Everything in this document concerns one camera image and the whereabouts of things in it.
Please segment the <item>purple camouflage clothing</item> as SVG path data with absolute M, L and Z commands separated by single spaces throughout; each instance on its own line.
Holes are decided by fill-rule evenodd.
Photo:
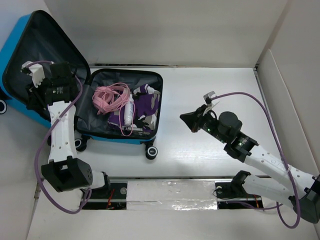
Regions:
M 158 113 L 160 108 L 160 91 L 154 89 L 148 84 L 143 84 L 133 90 L 131 94 L 135 104 L 135 113 L 133 116 L 133 132 L 150 134 L 157 126 Z M 124 108 L 121 110 L 121 124 L 124 124 Z M 115 111 L 109 115 L 108 126 L 113 129 L 119 128 L 119 112 Z M 130 126 L 123 126 L 123 131 L 131 131 Z

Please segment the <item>white small bottle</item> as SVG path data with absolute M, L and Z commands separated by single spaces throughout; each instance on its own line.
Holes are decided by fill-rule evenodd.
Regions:
M 124 106 L 124 125 L 125 126 L 130 126 L 132 124 L 133 120 L 133 115 L 134 115 L 134 100 L 133 96 L 130 94 L 129 100 L 126 102 Z

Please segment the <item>pink headphones with cable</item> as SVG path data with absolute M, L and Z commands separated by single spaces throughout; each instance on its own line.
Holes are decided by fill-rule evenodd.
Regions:
M 93 106 L 97 109 L 97 115 L 106 115 L 111 112 L 118 111 L 119 129 L 124 137 L 129 137 L 133 133 L 134 114 L 136 106 L 134 104 L 133 119 L 130 125 L 129 134 L 123 133 L 123 127 L 121 120 L 121 111 L 125 108 L 126 102 L 129 100 L 131 90 L 129 86 L 124 82 L 114 83 L 108 86 L 99 86 L 95 89 L 92 96 Z

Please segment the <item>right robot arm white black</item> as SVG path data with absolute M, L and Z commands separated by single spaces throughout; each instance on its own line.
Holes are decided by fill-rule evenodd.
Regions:
M 196 133 L 204 130 L 223 143 L 224 151 L 233 159 L 254 167 L 272 178 L 271 182 L 255 175 L 239 172 L 231 184 L 237 197 L 246 193 L 260 195 L 291 207 L 302 219 L 312 224 L 320 220 L 320 180 L 283 161 L 265 150 L 256 140 L 241 132 L 243 123 L 230 111 L 219 116 L 202 105 L 196 111 L 180 115 L 187 127 Z

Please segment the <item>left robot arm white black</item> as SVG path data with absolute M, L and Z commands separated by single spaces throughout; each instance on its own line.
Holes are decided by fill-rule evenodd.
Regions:
M 51 139 L 50 154 L 47 163 L 39 165 L 40 154 L 36 153 L 36 177 L 46 180 L 58 193 L 81 190 L 84 194 L 107 198 L 112 191 L 108 175 L 92 170 L 77 154 L 75 116 L 76 102 L 83 92 L 82 84 L 69 63 L 46 63 L 50 78 L 45 76 L 44 61 L 27 61 L 21 66 L 21 71 L 32 78 L 30 98 L 48 111 L 51 124 L 47 133 Z

